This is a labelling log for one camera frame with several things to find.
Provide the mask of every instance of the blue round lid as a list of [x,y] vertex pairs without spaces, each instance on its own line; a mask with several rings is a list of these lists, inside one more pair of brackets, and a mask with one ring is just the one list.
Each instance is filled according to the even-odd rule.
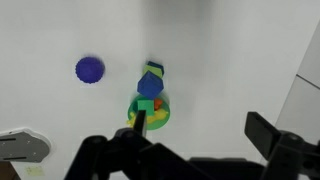
[[76,65],[78,78],[85,83],[96,83],[104,74],[104,64],[96,57],[84,57]]

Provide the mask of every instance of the gray bracket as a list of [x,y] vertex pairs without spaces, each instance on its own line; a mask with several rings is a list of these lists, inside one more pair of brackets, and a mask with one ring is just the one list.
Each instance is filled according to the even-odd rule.
[[31,130],[0,135],[0,161],[41,162],[49,152],[49,140]]

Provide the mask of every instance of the red piece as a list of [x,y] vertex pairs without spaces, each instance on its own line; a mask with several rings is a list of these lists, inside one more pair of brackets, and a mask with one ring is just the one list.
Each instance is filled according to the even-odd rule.
[[154,99],[154,110],[157,111],[158,109],[160,109],[161,105],[162,105],[163,101],[159,98]]

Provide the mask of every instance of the yellow toy piece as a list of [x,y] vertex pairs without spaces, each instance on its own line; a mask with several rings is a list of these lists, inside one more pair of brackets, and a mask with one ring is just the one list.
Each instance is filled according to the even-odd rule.
[[[164,120],[168,115],[168,112],[164,109],[159,109],[154,112],[154,116],[147,116],[147,124],[152,124],[155,121],[161,121]],[[136,120],[136,114],[134,112],[130,112],[130,117],[127,121],[127,124],[130,125],[130,127],[133,127],[134,122]]]

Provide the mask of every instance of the white table surface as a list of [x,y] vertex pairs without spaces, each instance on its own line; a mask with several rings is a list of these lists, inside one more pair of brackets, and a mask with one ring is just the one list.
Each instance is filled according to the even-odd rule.
[[[0,131],[27,127],[52,143],[41,164],[13,165],[23,180],[63,179],[85,137],[126,125],[148,58],[165,66],[171,106],[151,141],[184,158],[258,161],[246,113],[276,122],[319,19],[316,0],[1,1]],[[97,84],[74,75],[85,55],[106,65]]]

